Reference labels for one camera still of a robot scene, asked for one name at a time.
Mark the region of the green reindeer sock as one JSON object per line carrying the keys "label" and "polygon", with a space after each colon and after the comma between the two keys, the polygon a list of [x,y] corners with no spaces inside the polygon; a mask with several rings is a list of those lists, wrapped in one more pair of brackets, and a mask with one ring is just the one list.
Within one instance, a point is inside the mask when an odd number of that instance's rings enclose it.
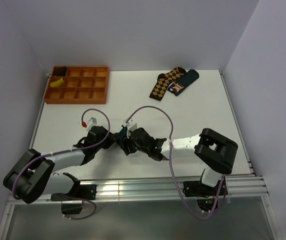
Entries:
{"label": "green reindeer sock", "polygon": [[127,127],[122,127],[122,129],[114,134],[115,142],[121,147],[126,145],[127,138]]}

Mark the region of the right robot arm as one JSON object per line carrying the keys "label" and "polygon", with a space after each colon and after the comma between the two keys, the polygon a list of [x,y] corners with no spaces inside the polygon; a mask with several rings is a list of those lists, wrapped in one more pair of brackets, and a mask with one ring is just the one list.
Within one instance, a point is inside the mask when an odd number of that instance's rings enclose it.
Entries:
{"label": "right robot arm", "polygon": [[238,144],[220,133],[205,128],[198,135],[169,140],[153,138],[142,127],[128,131],[123,128],[116,142],[126,155],[137,151],[155,161],[197,157],[206,164],[199,182],[200,192],[210,195],[223,175],[232,172]]}

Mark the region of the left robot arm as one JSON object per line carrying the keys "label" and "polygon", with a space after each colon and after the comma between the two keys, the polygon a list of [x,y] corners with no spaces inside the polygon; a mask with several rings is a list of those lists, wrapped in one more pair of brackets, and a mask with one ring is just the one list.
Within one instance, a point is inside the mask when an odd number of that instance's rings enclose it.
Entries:
{"label": "left robot arm", "polygon": [[115,134],[102,126],[93,126],[87,136],[62,154],[42,156],[40,152],[29,149],[7,173],[3,186],[12,191],[16,199],[27,204],[47,194],[58,201],[93,200],[94,191],[82,187],[80,180],[73,175],[58,171],[87,164],[99,150],[110,148],[115,140]]}

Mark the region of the orange compartment tray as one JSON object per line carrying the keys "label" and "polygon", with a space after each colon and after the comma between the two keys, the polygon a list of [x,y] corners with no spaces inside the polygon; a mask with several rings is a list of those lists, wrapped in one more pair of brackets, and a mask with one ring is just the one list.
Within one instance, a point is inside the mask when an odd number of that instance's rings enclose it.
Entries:
{"label": "orange compartment tray", "polygon": [[[66,66],[65,76],[50,75],[44,96],[46,104],[103,105],[106,104],[109,79],[107,66]],[[52,81],[64,78],[63,87],[50,87]]]}

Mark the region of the rolled yellow sock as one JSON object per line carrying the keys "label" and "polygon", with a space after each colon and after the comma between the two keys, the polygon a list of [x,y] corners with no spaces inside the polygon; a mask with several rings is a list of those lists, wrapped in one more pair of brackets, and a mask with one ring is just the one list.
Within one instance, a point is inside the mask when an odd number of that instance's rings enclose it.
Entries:
{"label": "rolled yellow sock", "polygon": [[55,80],[53,82],[50,83],[50,87],[52,88],[61,88],[64,85],[64,78],[59,78],[58,80]]}

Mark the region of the brown argyle sock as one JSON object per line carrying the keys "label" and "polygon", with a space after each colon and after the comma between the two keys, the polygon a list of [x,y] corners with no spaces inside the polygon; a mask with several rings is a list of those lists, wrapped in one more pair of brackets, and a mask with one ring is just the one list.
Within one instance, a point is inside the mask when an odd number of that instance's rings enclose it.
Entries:
{"label": "brown argyle sock", "polygon": [[157,82],[153,87],[149,98],[161,101],[164,97],[168,86],[186,74],[186,70],[182,67],[176,67],[167,73],[161,73],[157,77]]}

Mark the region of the rolled black sock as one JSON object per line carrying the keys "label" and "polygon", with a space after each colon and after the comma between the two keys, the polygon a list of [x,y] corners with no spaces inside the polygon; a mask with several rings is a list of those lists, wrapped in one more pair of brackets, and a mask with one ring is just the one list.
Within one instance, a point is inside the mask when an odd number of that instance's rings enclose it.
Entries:
{"label": "rolled black sock", "polygon": [[64,77],[66,75],[66,72],[67,72],[67,67],[66,66],[60,66],[60,67],[55,67],[53,69],[53,72],[52,72],[52,75],[53,76],[58,76],[58,77]]}

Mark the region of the navy snowman sock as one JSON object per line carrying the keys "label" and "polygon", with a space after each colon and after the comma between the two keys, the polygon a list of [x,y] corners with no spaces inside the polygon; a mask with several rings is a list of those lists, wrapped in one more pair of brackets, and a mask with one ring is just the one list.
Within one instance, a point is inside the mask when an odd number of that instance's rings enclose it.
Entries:
{"label": "navy snowman sock", "polygon": [[185,75],[174,81],[169,85],[167,91],[175,96],[180,95],[188,86],[195,82],[199,78],[199,73],[191,69],[186,72]]}

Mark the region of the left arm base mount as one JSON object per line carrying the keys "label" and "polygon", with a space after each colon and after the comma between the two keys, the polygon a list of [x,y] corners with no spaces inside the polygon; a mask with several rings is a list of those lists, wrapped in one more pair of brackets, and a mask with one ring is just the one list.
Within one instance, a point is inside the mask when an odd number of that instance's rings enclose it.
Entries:
{"label": "left arm base mount", "polygon": [[80,184],[73,187],[69,193],[55,193],[51,195],[50,200],[53,202],[66,202],[66,201],[81,201],[81,203],[63,203],[61,205],[61,212],[64,215],[78,215],[81,213],[84,203],[93,203],[96,198],[96,184]]}

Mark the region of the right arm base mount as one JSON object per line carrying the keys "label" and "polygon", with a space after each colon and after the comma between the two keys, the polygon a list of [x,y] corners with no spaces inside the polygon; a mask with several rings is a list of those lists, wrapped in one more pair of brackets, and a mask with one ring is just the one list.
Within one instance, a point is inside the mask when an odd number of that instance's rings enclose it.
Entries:
{"label": "right arm base mount", "polygon": [[183,194],[188,198],[196,197],[198,207],[203,211],[209,212],[214,205],[219,184],[217,183],[215,187],[209,187],[200,183],[199,180],[184,181]]}

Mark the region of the aluminium front rail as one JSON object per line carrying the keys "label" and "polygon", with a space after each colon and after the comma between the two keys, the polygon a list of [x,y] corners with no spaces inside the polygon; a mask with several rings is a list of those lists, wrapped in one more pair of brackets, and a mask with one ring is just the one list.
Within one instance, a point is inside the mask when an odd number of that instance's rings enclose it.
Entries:
{"label": "aluminium front rail", "polygon": [[[231,176],[226,178],[228,197],[264,197],[268,196],[265,181],[259,176]],[[82,185],[97,185],[95,202],[134,202],[179,200],[173,180],[165,178],[147,178],[130,180],[97,180],[81,182]]]}

